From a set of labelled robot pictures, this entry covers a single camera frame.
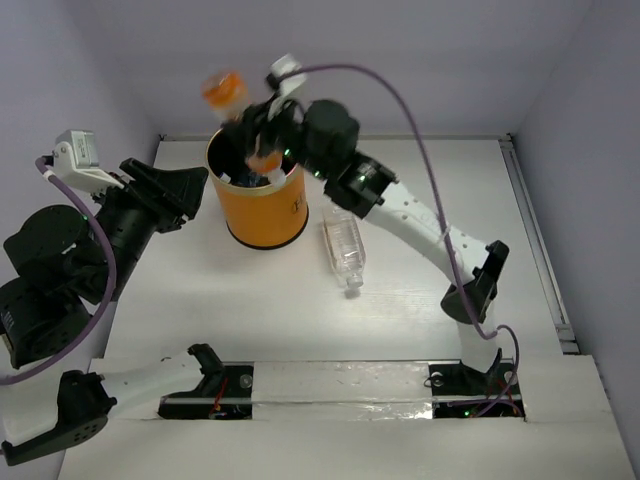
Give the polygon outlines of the square clear plastic bottle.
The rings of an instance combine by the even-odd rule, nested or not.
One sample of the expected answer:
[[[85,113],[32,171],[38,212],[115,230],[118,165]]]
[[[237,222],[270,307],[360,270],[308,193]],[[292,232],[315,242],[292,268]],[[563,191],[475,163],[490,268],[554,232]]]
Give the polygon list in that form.
[[[366,253],[356,217],[337,206],[323,208],[323,232],[334,274],[347,298],[355,298],[364,285]]]

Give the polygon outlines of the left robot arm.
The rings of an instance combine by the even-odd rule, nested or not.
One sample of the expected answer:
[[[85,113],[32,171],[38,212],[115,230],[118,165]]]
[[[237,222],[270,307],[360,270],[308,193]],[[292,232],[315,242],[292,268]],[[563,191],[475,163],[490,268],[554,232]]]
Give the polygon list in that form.
[[[120,374],[62,364],[120,298],[151,237],[195,217],[207,171],[160,170],[135,159],[119,174],[67,174],[51,156],[35,164],[67,203],[32,214],[3,245],[17,274],[1,289],[12,367],[1,380],[1,453],[10,466],[86,442],[116,412],[162,397],[215,397],[226,385],[208,344]]]

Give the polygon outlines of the orange label plastic bottle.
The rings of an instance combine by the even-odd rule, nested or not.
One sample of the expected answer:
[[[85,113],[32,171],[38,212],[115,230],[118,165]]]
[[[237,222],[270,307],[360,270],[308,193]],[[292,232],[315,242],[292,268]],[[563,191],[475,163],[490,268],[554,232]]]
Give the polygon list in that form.
[[[201,95],[221,121],[239,120],[251,104],[246,83],[235,70],[223,70],[208,77],[202,83]],[[281,153],[272,152],[261,157],[257,147],[254,147],[253,154],[243,153],[242,156],[249,170],[246,180],[248,186],[257,186],[262,178],[274,187],[285,184],[286,173],[282,167]]]

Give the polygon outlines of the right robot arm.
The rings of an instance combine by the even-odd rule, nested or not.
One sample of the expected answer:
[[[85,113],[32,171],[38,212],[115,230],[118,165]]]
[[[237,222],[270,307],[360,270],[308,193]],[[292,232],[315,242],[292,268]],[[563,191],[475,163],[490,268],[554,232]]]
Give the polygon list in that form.
[[[450,282],[440,307],[457,324],[460,379],[470,391],[486,390],[502,359],[487,313],[508,246],[462,232],[440,207],[428,208],[393,171],[359,151],[359,123],[342,104],[315,101],[300,119],[291,101],[275,115],[268,110],[267,103],[251,105],[222,130],[245,157],[281,151],[323,181],[335,205],[394,235],[438,268]]]

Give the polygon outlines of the blue label plastic bottle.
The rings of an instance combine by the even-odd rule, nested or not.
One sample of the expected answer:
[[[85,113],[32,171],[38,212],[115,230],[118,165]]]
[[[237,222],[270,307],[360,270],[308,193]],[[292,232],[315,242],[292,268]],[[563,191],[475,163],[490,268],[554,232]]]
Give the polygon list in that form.
[[[236,177],[231,177],[226,172],[223,172],[218,176],[218,179],[225,184],[248,189],[261,188],[270,184],[265,176],[262,176],[251,170],[242,171]]]

